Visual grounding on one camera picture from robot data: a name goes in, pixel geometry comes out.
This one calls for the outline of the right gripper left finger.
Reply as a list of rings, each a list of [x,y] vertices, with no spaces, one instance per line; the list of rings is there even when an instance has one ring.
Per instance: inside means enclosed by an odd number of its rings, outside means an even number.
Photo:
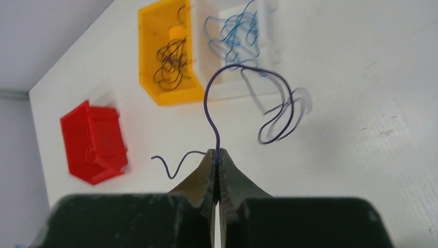
[[[67,195],[31,247],[214,247],[215,158],[167,193]]]

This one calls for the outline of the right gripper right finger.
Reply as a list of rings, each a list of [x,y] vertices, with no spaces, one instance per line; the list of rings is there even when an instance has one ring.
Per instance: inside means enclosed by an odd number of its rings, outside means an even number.
[[[358,197],[274,197],[217,156],[222,247],[393,247],[379,213]]]

